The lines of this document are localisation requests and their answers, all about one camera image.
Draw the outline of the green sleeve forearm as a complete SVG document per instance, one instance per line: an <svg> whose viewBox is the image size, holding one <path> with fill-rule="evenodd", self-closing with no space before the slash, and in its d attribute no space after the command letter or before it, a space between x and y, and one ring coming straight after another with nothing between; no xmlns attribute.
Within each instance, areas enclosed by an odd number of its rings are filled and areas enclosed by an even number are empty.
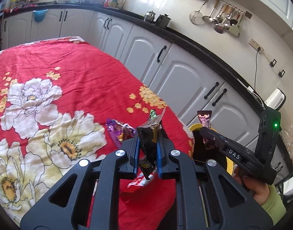
<svg viewBox="0 0 293 230"><path fill-rule="evenodd" d="M273 221L273 225L276 225L286 213L286 208L277 194L276 188L273 185L269 185L269 196L266 202L262 205L262 208L268 213Z"/></svg>

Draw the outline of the person right hand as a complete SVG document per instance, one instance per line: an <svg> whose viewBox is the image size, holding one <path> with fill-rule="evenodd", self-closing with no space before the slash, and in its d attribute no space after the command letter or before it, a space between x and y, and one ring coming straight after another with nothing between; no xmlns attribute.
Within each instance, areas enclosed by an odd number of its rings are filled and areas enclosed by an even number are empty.
<svg viewBox="0 0 293 230"><path fill-rule="evenodd" d="M245 185L249 190L253 191L254 200L262 206L265 204L266 200L270 195L269 187L266 183L248 176L240 176L241 169L239 167L235 168L234 179L241 185Z"/></svg>

